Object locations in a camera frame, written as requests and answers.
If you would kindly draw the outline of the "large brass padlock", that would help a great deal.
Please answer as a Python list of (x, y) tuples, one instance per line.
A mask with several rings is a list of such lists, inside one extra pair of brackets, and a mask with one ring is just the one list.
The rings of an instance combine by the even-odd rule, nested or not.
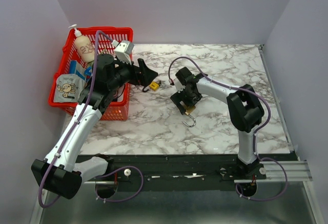
[(183, 121), (182, 123), (189, 128), (194, 127), (196, 125), (196, 119), (191, 115), (191, 113), (195, 110), (196, 107), (195, 106), (187, 106), (187, 105), (182, 105), (182, 107), (183, 107), (182, 115), (189, 117), (193, 121), (192, 124), (188, 124), (185, 121)]

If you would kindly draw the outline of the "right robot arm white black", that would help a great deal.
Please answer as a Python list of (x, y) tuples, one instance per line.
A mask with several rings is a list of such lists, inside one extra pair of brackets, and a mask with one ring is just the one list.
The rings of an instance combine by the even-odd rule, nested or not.
[(253, 175), (259, 164), (255, 153), (255, 130), (262, 122), (264, 109), (252, 86), (219, 84), (202, 73), (194, 75), (187, 67), (180, 69), (175, 79), (169, 78), (169, 82), (176, 88), (171, 101), (181, 114), (189, 115), (187, 109), (196, 105), (203, 95), (222, 101), (228, 106), (231, 123), (238, 130), (236, 174), (243, 179)]

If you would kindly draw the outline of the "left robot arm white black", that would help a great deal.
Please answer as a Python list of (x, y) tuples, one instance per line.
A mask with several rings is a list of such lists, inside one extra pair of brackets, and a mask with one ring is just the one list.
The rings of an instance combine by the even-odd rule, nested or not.
[(73, 198), (81, 184), (93, 178), (109, 180), (114, 173), (112, 159), (96, 154), (77, 163), (82, 145), (96, 123), (125, 84), (147, 87), (158, 76), (142, 58), (138, 64), (123, 63), (111, 54), (101, 54), (93, 64), (93, 73), (83, 89), (69, 125), (44, 159), (36, 159), (31, 171), (39, 185), (66, 199)]

